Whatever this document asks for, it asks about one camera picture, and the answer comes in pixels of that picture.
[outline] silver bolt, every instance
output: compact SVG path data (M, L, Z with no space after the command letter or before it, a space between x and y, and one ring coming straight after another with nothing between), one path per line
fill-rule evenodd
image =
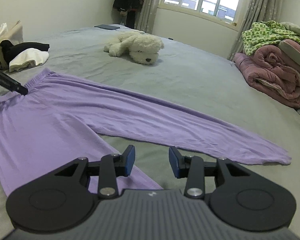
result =
M188 195L193 196L193 197L198 197L202 195L203 191L197 187L192 187L187 190Z
M103 187L100 193L104 196L111 196L115 193L115 189L113 187Z

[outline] gray gripper base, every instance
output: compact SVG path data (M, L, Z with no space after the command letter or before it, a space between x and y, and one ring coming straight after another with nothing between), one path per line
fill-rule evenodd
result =
M6 240L300 240L287 228L252 233L218 219L201 200L179 190L125 190L102 201L82 224L50 235L16 230Z

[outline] plush toy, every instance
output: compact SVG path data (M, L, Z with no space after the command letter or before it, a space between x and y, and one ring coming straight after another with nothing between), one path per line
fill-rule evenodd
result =
M130 31L109 40L104 52L109 52L111 57L120 57L123 53L129 52L135 62L151 65L157 61L158 52L163 48L164 44L158 36Z

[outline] patterned curtain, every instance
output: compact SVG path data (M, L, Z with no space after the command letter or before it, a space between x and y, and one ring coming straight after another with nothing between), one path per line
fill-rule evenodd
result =
M143 2L139 19L135 26L137 30L144 31L146 33L152 33L158 4L159 0L145 0Z
M234 41L228 60L243 50L242 32L249 30L253 22L276 21L280 15L282 0L250 0L249 9L243 19L238 36Z

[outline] bed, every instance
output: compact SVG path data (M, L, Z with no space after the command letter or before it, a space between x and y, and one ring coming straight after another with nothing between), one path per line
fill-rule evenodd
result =
M176 41L163 39L165 49L153 66L139 65L129 58L109 57L103 46L116 31L84 28L37 39L50 44L50 58L44 66L26 69L10 76L22 84L44 68L87 78L95 82L151 95L183 105L253 131L288 150L290 165L247 166L293 193L297 211L290 226L300 236L300 115L269 96L249 87L234 63ZM0 87L0 95L6 90ZM185 186L175 179L168 160L168 147L101 135L122 152L134 144L135 165L163 188ZM194 153L206 161L214 158ZM215 188L206 180L207 191ZM6 196L0 184L0 239L12 230L5 212Z

